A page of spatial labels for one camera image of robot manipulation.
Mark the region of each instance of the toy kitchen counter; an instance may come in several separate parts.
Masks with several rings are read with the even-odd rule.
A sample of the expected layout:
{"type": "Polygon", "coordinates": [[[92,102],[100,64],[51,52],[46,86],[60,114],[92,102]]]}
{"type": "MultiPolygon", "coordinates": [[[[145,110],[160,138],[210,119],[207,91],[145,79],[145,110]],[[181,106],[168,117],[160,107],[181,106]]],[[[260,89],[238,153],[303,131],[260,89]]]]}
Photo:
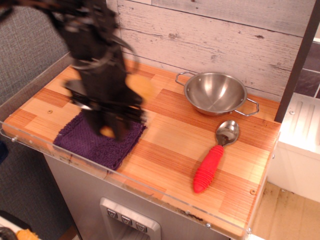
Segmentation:
{"type": "MultiPolygon", "coordinates": [[[[132,61],[126,63],[133,67],[132,61]]],[[[136,75],[152,83],[154,97],[143,106],[147,128],[117,171],[53,144],[80,112],[62,87],[77,79],[71,67],[1,119],[3,135],[44,153],[82,239],[250,237],[280,130],[273,121],[279,103],[249,95],[260,105],[258,114],[204,115],[188,102],[176,74],[140,65],[136,75]],[[210,186],[195,193],[196,170],[227,120],[238,123],[239,137],[225,147],[210,186]]],[[[251,113],[255,108],[246,101],[240,110],[251,113]]]]}

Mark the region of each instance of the wooden countertop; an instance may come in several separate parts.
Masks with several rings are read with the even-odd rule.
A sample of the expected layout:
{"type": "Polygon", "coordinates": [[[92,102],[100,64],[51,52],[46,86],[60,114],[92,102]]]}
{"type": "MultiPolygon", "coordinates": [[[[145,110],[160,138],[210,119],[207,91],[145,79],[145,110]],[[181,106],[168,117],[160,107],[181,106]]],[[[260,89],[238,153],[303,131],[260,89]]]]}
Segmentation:
{"type": "MultiPolygon", "coordinates": [[[[133,66],[129,60],[126,64],[128,69],[133,66]]],[[[175,207],[194,221],[209,222],[213,229],[240,239],[244,234],[241,228],[250,227],[261,197],[266,168],[280,130],[280,124],[273,121],[279,103],[249,95],[260,104],[258,114],[246,117],[234,112],[207,116],[188,102],[183,86],[175,82],[177,73],[141,64],[137,74],[151,81],[155,97],[144,106],[148,128],[117,172],[151,188],[134,184],[129,178],[123,183],[146,192],[160,204],[175,207]],[[238,123],[238,140],[225,147],[209,188],[196,194],[195,172],[209,149],[217,144],[215,132],[226,120],[238,123]]],[[[40,145],[42,151],[46,148],[55,151],[48,143],[80,112],[62,87],[64,81],[77,79],[77,75],[71,67],[65,69],[8,117],[3,130],[33,147],[40,145]]],[[[179,78],[181,82],[188,79],[188,76],[179,78]]],[[[246,101],[240,110],[251,113],[255,108],[255,104],[246,101]]],[[[83,161],[78,164],[87,165],[86,169],[95,172],[94,165],[88,166],[83,161]]]]}

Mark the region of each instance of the yellow object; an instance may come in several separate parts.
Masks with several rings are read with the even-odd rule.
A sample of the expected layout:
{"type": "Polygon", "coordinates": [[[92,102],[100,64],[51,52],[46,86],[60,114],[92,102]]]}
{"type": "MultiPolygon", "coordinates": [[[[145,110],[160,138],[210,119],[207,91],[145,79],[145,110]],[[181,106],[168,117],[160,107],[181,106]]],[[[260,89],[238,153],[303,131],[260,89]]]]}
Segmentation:
{"type": "Polygon", "coordinates": [[[148,102],[155,95],[155,90],[150,80],[141,75],[128,74],[125,79],[125,84],[142,97],[142,104],[148,102]]]}
{"type": "Polygon", "coordinates": [[[18,240],[38,240],[38,236],[29,229],[20,230],[16,233],[18,240]]]}

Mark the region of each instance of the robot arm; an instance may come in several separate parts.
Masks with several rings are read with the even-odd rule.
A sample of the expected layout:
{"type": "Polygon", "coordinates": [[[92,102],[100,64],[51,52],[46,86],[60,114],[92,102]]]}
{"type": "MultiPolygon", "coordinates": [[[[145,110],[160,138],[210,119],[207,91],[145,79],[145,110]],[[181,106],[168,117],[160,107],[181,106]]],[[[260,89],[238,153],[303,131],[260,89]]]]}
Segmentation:
{"type": "Polygon", "coordinates": [[[125,83],[121,46],[133,50],[114,36],[116,14],[107,8],[105,0],[0,0],[0,8],[7,9],[0,20],[13,6],[43,11],[64,39],[72,66],[81,77],[81,81],[69,81],[65,87],[97,135],[107,126],[116,140],[121,140],[131,121],[144,123],[142,98],[125,83]]]}

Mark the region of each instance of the purple dish cloth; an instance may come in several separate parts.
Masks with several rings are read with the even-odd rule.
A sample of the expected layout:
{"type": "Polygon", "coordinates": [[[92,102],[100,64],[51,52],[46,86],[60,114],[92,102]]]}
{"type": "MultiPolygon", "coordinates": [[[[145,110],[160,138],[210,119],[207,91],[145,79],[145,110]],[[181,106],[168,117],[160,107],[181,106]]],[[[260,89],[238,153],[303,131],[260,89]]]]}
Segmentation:
{"type": "Polygon", "coordinates": [[[131,130],[125,138],[115,141],[111,137],[96,135],[81,112],[60,130],[53,144],[109,169],[117,170],[145,128],[141,123],[132,122],[131,130]]]}

